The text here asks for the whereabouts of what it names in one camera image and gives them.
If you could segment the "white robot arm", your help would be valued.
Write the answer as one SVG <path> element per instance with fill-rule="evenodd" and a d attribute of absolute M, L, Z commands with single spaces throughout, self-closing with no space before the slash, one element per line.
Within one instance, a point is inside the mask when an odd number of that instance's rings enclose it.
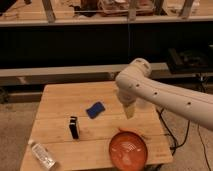
<path fill-rule="evenodd" d="M 134 59 L 115 78 L 118 99 L 125 107 L 144 99 L 213 131 L 213 95 L 161 83 L 149 78 L 152 68 Z"/>

